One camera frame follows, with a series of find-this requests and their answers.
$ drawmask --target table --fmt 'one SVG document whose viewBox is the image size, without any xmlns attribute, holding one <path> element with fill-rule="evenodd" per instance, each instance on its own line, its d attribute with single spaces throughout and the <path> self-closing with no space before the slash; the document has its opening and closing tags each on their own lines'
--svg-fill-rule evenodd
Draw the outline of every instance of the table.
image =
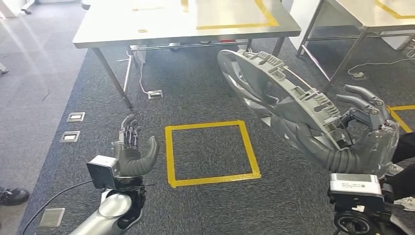
<svg viewBox="0 0 415 235">
<path fill-rule="evenodd" d="M 248 39 L 247 42 L 180 45 L 209 47 L 247 45 L 254 38 L 279 38 L 278 55 L 285 37 L 298 36 L 300 27 L 276 0 L 105 0 L 95 1 L 86 13 L 74 39 L 77 48 L 92 48 L 127 107 L 129 56 L 124 88 L 121 87 L 100 47 L 168 44 Z M 138 47 L 138 50 L 167 49 L 169 46 Z"/>
<path fill-rule="evenodd" d="M 352 24 L 360 30 L 359 36 L 343 36 L 343 37 L 325 37 L 325 38 L 309 38 L 314 25 L 319 17 L 320 12 L 325 4 L 333 6 L 339 14 L 351 19 Z M 366 38 L 377 37 L 394 37 L 402 35 L 413 35 L 414 33 L 403 34 L 372 34 L 375 32 L 403 31 L 415 29 L 415 4 L 413 0 L 320 0 L 317 11 L 314 14 L 310 26 L 305 32 L 297 56 L 306 52 L 312 61 L 317 65 L 323 75 L 329 81 L 325 91 L 334 84 L 339 77 L 339 73 L 343 72 L 357 50 L 359 44 Z M 332 77 L 327 75 L 318 60 L 307 49 L 307 42 L 321 40 L 336 39 L 356 39 L 347 55 L 337 67 Z"/>
</svg>

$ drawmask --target floor socket cover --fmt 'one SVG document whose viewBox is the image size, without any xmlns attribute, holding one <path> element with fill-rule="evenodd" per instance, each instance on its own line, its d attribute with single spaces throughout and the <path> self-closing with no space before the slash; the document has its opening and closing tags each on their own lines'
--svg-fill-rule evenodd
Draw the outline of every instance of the floor socket cover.
<svg viewBox="0 0 415 235">
<path fill-rule="evenodd" d="M 62 218 L 65 213 L 65 208 L 46 209 L 43 213 L 39 227 L 42 228 L 56 228 L 61 225 Z"/>
<path fill-rule="evenodd" d="M 84 117 L 85 117 L 85 112 L 70 113 L 68 116 L 68 120 L 66 122 L 83 121 Z"/>
<path fill-rule="evenodd" d="M 61 143 L 74 143 L 78 141 L 80 131 L 66 131 L 61 137 Z"/>
<path fill-rule="evenodd" d="M 163 91 L 155 90 L 155 91 L 148 92 L 148 99 L 158 99 L 158 98 L 163 98 Z"/>
</svg>

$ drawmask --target yellow floor marking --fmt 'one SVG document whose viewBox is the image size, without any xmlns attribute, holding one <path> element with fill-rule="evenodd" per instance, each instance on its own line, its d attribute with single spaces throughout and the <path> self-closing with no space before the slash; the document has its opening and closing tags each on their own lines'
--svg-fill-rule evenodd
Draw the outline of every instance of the yellow floor marking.
<svg viewBox="0 0 415 235">
<path fill-rule="evenodd" d="M 188 130 L 197 128 L 207 127 L 219 127 L 219 126 L 239 126 L 241 131 L 242 141 L 245 146 L 245 150 L 248 156 L 249 164 L 252 169 L 252 173 L 228 175 L 219 177 L 208 177 L 200 179 L 189 179 L 189 180 L 176 180 L 176 174 L 174 169 L 174 156 L 173 156 L 173 130 Z M 244 121 L 223 121 L 223 122 L 210 122 L 210 123 L 198 123 L 178 126 L 167 126 L 165 128 L 166 135 L 166 158 L 167 158 L 167 180 L 169 184 L 175 188 L 178 186 L 189 186 L 189 185 L 201 185 L 201 184 L 213 184 L 222 182 L 232 182 L 249 179 L 259 179 L 261 174 L 259 171 L 258 163 L 256 162 L 254 150 L 252 149 L 251 141 L 248 136 L 248 131 Z"/>
<path fill-rule="evenodd" d="M 409 108 L 409 109 L 402 109 L 402 107 L 413 107 L 413 108 Z M 412 130 L 410 129 L 410 127 L 400 118 L 400 116 L 395 112 L 396 110 L 411 110 L 411 109 L 415 109 L 415 105 L 408 105 L 408 106 L 398 106 L 398 107 L 389 107 L 389 112 L 391 113 L 391 116 L 393 119 L 395 119 L 400 127 L 406 132 L 412 132 Z"/>
</svg>

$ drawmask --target power cord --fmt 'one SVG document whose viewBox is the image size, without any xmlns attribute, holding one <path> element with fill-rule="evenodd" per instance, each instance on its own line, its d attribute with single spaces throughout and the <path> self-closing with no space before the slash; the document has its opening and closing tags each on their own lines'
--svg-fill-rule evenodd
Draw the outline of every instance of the power cord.
<svg viewBox="0 0 415 235">
<path fill-rule="evenodd" d="M 92 182 L 92 180 L 88 180 L 88 181 L 85 181 L 85 182 L 82 182 L 82 183 L 79 183 L 79 184 L 77 184 L 77 185 L 74 185 L 74 186 L 71 186 L 71 187 L 69 187 L 69 188 L 67 188 L 67 189 L 64 189 L 64 190 L 62 190 L 62 191 L 60 191 L 59 193 L 57 193 L 55 196 L 53 196 L 52 198 L 50 198 L 35 214 L 34 214 L 34 216 L 32 216 L 32 218 L 29 220 L 29 222 L 25 225 L 25 227 L 24 227 L 24 229 L 23 229 L 23 232 L 21 233 L 21 235 L 24 235 L 24 233 L 26 232 L 26 230 L 27 230 L 27 228 L 29 227 L 29 225 L 35 220 L 35 218 L 40 214 L 40 212 L 42 212 L 43 211 L 43 209 L 53 200 L 53 199 L 55 199 L 57 196 L 59 196 L 59 195 L 61 195 L 62 193 L 64 193 L 64 192 L 66 192 L 66 191 L 68 191 L 68 190 L 71 190 L 71 189 L 73 189 L 73 188 L 76 188 L 76 187 L 78 187 L 78 186 L 81 186 L 81 185 L 84 185 L 84 184 L 87 184 L 87 183 L 90 183 L 90 182 Z"/>
<path fill-rule="evenodd" d="M 393 65 L 393 64 L 396 64 L 396 63 L 404 61 L 404 60 L 415 60 L 415 58 L 401 59 L 401 60 L 397 60 L 397 61 L 394 61 L 394 62 L 391 62 L 391 63 L 364 63 L 364 64 L 361 64 L 361 65 L 356 65 L 356 66 L 352 67 L 351 69 L 349 69 L 347 71 L 347 73 L 349 75 L 353 76 L 353 77 L 363 77 L 363 75 L 365 75 L 363 72 L 352 73 L 351 71 L 353 69 L 357 68 L 357 67 L 360 67 L 360 66 L 365 66 L 365 65 Z"/>
<path fill-rule="evenodd" d="M 118 62 L 128 61 L 128 60 L 130 59 L 130 57 L 134 56 L 134 55 L 130 55 L 130 54 L 128 54 L 128 51 L 125 51 L 125 53 L 127 54 L 128 59 L 117 60 Z M 147 92 L 147 91 L 144 89 L 144 87 L 143 87 L 143 84 L 142 84 L 142 78 L 143 78 L 143 67 L 144 67 L 144 62 L 143 62 L 143 59 L 142 59 L 142 58 L 140 58 L 140 55 L 138 55 L 138 60 L 140 60 L 140 64 L 141 64 L 141 66 L 140 66 L 140 80 L 139 80 L 141 90 L 142 90 L 142 92 L 143 92 L 143 93 L 145 93 L 145 94 L 153 94 L 152 92 Z"/>
</svg>

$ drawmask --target white cable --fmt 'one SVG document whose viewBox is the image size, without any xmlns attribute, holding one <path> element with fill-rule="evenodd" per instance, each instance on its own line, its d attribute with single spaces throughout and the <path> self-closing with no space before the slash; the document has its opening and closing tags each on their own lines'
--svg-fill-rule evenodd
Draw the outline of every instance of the white cable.
<svg viewBox="0 0 415 235">
<path fill-rule="evenodd" d="M 140 63 L 141 63 L 141 67 L 140 67 L 140 80 L 139 80 L 139 82 L 140 82 L 140 87 L 141 87 L 141 90 L 143 91 L 143 93 L 145 93 L 145 94 L 150 94 L 150 92 L 146 92 L 145 90 L 144 90 L 144 87 L 143 87 L 143 85 L 142 85 L 142 69 L 143 69 L 143 67 L 144 67 L 144 63 L 143 63 L 143 61 L 140 59 L 140 56 L 138 56 L 138 60 L 140 60 Z"/>
<path fill-rule="evenodd" d="M 122 61 L 128 61 L 128 60 L 130 60 L 130 58 L 131 58 L 132 56 L 134 56 L 134 55 L 129 55 L 127 50 L 125 51 L 125 54 L 127 54 L 128 59 L 122 59 L 122 60 L 117 60 L 117 61 L 119 61 L 119 62 L 122 62 Z M 143 93 L 145 93 L 145 94 L 152 94 L 151 92 L 146 92 L 146 91 L 144 90 L 144 87 L 143 87 L 143 85 L 142 85 L 142 71 L 143 71 L 144 63 L 143 63 L 143 60 L 140 58 L 140 55 L 138 55 L 138 60 L 140 60 L 140 64 L 141 64 L 141 66 L 140 66 L 140 80 L 139 80 L 141 90 L 142 90 L 142 91 L 143 91 Z"/>
<path fill-rule="evenodd" d="M 300 76 L 298 76 L 296 73 L 294 73 L 293 71 L 291 71 L 288 66 L 284 66 L 284 69 L 289 71 L 292 75 L 294 75 L 298 80 L 300 80 L 302 83 L 304 83 L 304 85 L 308 86 L 308 88 L 310 88 L 311 90 L 314 91 L 314 88 L 312 88 L 308 83 L 306 83 L 302 78 L 300 78 Z"/>
<path fill-rule="evenodd" d="M 394 61 L 394 62 L 391 62 L 391 63 L 365 63 L 365 64 L 361 64 L 361 65 L 356 65 L 356 66 L 354 66 L 354 67 L 352 67 L 351 69 L 349 69 L 348 71 L 347 71 L 347 73 L 349 74 L 349 75 L 356 75 L 356 74 L 358 74 L 358 73 L 351 73 L 350 71 L 352 71 L 353 69 L 355 69 L 355 68 L 357 68 L 357 67 L 360 67 L 360 66 L 365 66 L 365 65 L 393 65 L 393 64 L 396 64 L 396 63 L 398 63 L 398 62 L 401 62 L 401 61 L 404 61 L 404 60 L 415 60 L 415 58 L 406 58 L 406 59 L 401 59 L 401 60 L 397 60 L 397 61 Z"/>
</svg>

